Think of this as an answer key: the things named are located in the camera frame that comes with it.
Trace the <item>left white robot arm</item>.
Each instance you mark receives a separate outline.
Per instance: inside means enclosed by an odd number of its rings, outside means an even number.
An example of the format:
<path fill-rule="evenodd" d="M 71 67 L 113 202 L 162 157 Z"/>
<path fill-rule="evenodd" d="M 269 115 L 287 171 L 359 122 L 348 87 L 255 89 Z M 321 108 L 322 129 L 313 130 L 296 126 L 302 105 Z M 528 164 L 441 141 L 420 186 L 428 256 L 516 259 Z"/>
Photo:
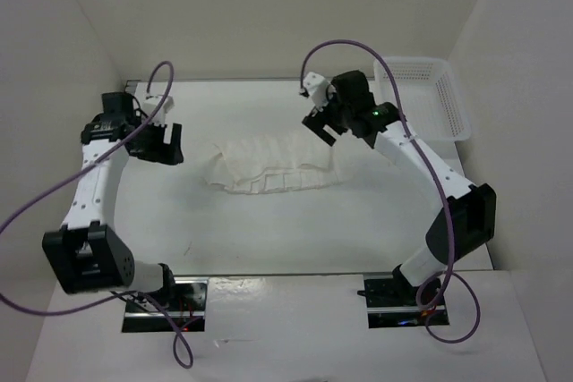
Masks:
<path fill-rule="evenodd" d="M 102 96 L 103 110 L 81 132 L 82 164 L 60 228 L 45 233 L 42 249 L 68 294 L 135 291 L 158 310 L 175 305 L 178 288 L 165 263 L 137 260 L 114 227 L 116 197 L 130 157 L 176 166 L 184 161 L 182 126 L 166 125 L 171 97 L 147 95 L 142 105 L 127 92 Z"/>

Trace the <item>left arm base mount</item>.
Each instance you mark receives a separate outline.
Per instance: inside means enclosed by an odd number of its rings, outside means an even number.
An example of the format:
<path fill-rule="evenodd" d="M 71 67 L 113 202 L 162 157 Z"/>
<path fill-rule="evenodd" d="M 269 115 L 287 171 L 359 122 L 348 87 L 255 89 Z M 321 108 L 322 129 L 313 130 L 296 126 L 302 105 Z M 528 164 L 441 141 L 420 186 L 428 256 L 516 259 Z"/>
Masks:
<path fill-rule="evenodd" d="M 175 279 L 175 292 L 161 305 L 183 332 L 203 332 L 207 306 L 209 280 L 207 278 L 179 276 Z M 128 298 L 124 308 L 122 332 L 166 333 L 173 329 L 165 315 L 147 299 Z"/>

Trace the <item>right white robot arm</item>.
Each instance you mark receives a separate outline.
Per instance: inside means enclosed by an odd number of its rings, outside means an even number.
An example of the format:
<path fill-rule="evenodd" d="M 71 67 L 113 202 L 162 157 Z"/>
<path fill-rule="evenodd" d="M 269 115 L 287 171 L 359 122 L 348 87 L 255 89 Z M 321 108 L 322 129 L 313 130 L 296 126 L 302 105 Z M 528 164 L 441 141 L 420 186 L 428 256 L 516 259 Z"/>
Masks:
<path fill-rule="evenodd" d="M 424 141 L 398 108 L 377 104 L 360 71 L 332 80 L 315 72 L 302 81 L 301 93 L 313 103 L 303 124 L 329 146 L 351 132 L 387 158 L 429 200 L 435 218 L 423 245 L 392 272 L 392 293 L 403 304 L 423 294 L 423 282 L 487 243 L 494 233 L 496 194 L 457 173 Z"/>

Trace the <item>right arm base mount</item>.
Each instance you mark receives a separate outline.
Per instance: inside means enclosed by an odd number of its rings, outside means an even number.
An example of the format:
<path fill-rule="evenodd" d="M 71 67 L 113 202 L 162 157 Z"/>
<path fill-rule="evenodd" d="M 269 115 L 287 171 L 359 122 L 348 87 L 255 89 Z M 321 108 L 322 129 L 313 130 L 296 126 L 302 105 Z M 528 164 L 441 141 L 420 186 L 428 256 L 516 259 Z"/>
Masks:
<path fill-rule="evenodd" d="M 416 302 L 417 288 L 402 284 L 391 273 L 365 275 L 357 294 L 365 299 L 369 328 L 447 326 L 449 316 L 445 299 L 429 310 Z"/>

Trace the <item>white pleated skirt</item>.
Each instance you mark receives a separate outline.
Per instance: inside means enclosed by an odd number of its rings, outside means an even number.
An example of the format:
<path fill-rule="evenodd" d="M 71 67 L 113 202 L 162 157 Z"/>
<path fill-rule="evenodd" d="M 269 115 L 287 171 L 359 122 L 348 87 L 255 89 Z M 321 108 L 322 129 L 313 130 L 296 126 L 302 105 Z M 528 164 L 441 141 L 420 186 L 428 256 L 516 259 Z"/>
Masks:
<path fill-rule="evenodd" d="M 335 149 L 303 130 L 216 141 L 201 173 L 207 184 L 244 195 L 318 190 L 350 177 Z"/>

